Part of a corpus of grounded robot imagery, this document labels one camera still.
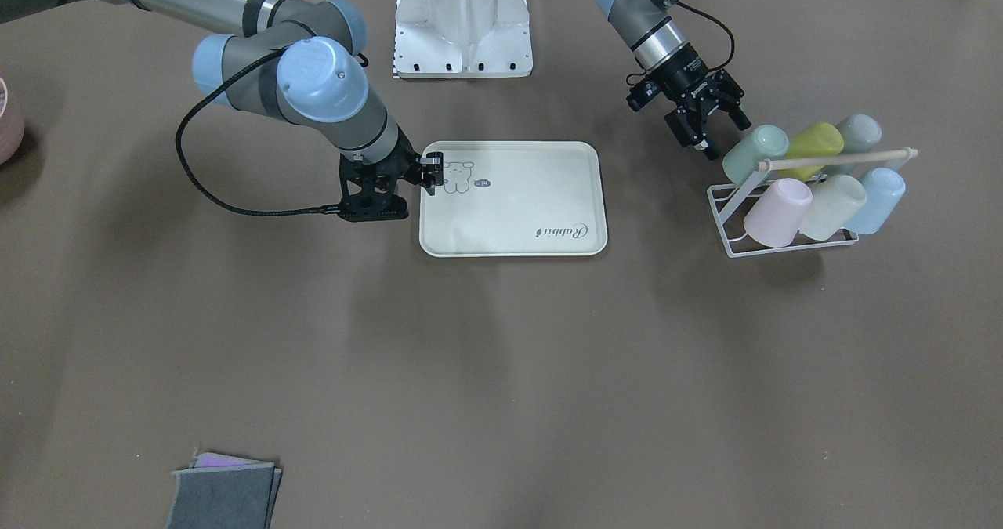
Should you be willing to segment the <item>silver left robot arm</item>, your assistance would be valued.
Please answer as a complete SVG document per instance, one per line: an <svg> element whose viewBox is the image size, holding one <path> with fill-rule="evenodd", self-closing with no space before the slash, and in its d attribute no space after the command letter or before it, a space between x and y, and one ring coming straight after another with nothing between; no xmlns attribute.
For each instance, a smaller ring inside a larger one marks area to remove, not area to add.
<svg viewBox="0 0 1003 529"><path fill-rule="evenodd" d="M632 111L667 96L675 105L665 115L667 126L680 146L701 150L710 161L721 155L706 129L713 112L725 112L740 130L749 128L741 106L743 89L725 68L730 59L708 66L672 19L670 8L678 6L720 27L723 22L681 0L596 1L643 72L640 82L629 86L626 101Z"/></svg>

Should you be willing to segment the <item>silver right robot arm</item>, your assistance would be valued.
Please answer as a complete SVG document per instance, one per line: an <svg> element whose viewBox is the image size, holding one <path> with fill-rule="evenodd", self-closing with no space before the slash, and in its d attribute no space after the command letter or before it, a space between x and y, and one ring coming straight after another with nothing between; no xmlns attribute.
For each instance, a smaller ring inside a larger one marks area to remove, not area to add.
<svg viewBox="0 0 1003 529"><path fill-rule="evenodd" d="M8 22L84 0L2 0ZM96 0L207 29L191 73L216 103L322 133L369 210L398 180L433 190L442 160L422 157L368 82L367 27L346 0Z"/></svg>

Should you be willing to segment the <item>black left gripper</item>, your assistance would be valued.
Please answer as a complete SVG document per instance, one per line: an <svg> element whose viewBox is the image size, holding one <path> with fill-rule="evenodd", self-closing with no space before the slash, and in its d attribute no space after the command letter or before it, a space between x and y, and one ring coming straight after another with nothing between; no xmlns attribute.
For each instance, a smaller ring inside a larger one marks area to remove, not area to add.
<svg viewBox="0 0 1003 529"><path fill-rule="evenodd" d="M751 126L741 104L743 89L725 69L710 71L690 43L684 44L645 78L658 82L662 88L660 96L666 96L675 104L664 119L680 146L699 147L709 161L721 157L719 147L706 129L713 112L728 114L739 130Z"/></svg>

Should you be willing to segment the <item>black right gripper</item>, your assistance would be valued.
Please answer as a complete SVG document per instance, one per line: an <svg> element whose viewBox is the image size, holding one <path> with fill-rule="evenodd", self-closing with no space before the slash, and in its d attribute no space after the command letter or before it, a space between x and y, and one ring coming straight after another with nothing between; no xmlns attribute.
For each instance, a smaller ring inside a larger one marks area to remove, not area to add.
<svg viewBox="0 0 1003 529"><path fill-rule="evenodd" d="M398 128L394 146L383 160L365 162L343 157L339 162L338 178L342 193L352 193L349 183L358 187L360 192L363 178L376 178L379 183L375 186L383 190L389 190L391 180L403 179L406 183L423 187L429 196L434 196L436 188L444 183L443 166L440 151L420 157L404 131Z"/></svg>

